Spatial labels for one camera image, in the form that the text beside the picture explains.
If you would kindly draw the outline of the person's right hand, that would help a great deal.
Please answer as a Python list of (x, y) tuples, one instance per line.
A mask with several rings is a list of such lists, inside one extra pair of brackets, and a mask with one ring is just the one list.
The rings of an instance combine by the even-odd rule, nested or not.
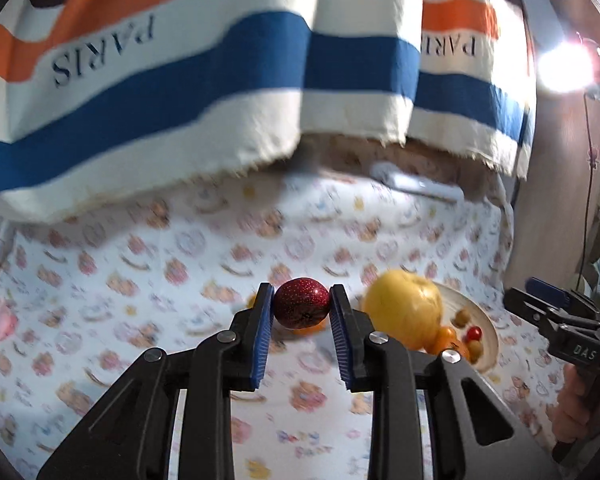
[(557, 442), (573, 443), (600, 432), (600, 403), (590, 410), (585, 406), (585, 382), (572, 364), (564, 367), (565, 383), (558, 394), (552, 419)]

